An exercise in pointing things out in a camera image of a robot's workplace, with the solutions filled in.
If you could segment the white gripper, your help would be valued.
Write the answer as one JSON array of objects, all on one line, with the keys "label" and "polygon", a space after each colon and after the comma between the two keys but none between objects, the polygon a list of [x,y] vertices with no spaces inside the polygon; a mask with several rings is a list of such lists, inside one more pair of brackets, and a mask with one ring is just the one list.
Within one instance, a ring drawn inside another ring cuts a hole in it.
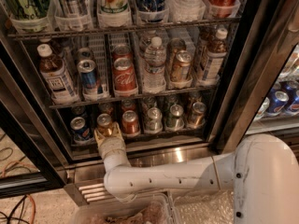
[{"label": "white gripper", "polygon": [[106,169],[114,169],[117,166],[130,166],[127,158],[125,143],[122,139],[121,128],[118,122],[112,124],[112,135],[105,138],[98,130],[94,130],[94,140],[97,143],[99,154]]}]

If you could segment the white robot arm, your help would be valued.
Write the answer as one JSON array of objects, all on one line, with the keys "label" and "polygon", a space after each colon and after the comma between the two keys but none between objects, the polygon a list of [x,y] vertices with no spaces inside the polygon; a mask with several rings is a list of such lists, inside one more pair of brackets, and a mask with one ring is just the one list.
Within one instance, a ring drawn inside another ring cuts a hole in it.
[{"label": "white robot arm", "polygon": [[230,189],[234,224],[298,224],[299,164],[291,148],[269,134],[246,137],[235,151],[153,167],[134,167],[121,130],[94,133],[104,161],[104,186],[122,203],[147,189]]}]

